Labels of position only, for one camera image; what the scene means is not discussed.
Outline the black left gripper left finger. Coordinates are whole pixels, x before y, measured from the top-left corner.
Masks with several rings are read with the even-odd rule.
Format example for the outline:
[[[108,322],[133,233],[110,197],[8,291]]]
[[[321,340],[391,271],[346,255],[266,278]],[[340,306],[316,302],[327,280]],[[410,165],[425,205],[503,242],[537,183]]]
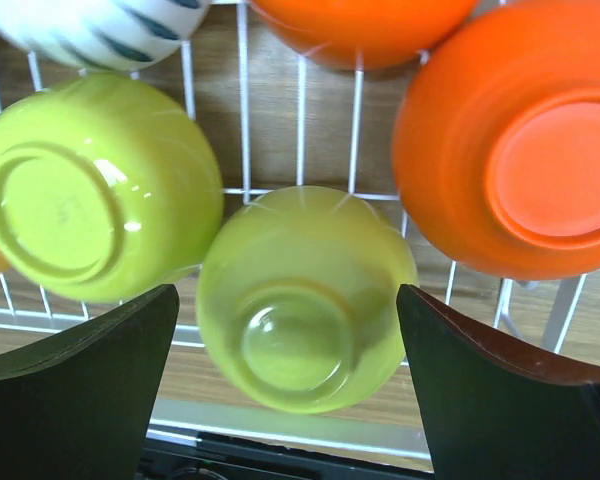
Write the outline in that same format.
[[[0,479],[131,479],[179,312],[163,285],[0,354]]]

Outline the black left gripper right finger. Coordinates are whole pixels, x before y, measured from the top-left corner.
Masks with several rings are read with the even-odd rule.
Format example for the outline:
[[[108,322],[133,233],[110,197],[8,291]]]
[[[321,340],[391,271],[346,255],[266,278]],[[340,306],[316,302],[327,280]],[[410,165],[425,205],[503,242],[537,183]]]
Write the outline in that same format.
[[[435,478],[600,479],[600,366],[413,285],[396,306]]]

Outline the lime green bowl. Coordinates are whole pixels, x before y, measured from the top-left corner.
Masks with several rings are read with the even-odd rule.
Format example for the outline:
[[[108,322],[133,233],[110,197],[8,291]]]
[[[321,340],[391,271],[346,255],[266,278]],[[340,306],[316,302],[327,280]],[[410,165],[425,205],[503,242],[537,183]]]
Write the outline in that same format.
[[[260,196],[203,263],[197,324],[211,360],[269,408],[316,414],[379,390],[405,356],[396,309],[411,250],[367,201],[321,186]]]
[[[0,113],[0,252],[56,295],[113,303],[179,281],[223,211],[204,132],[141,81],[92,73]]]

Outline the orange bowl front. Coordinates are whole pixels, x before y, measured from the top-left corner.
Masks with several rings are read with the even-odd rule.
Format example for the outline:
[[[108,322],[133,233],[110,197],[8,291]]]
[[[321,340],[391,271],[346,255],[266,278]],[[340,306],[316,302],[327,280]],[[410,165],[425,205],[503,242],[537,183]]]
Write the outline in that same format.
[[[511,1],[441,45],[394,124],[407,213],[479,272],[600,269],[600,1]]]

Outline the white blue patterned bowl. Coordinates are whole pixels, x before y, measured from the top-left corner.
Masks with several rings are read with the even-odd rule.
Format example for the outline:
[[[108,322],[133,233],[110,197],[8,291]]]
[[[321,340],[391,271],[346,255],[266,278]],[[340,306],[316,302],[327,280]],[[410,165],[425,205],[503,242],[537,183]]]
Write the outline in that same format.
[[[72,68],[132,71],[172,55],[209,1],[0,1],[0,36]]]

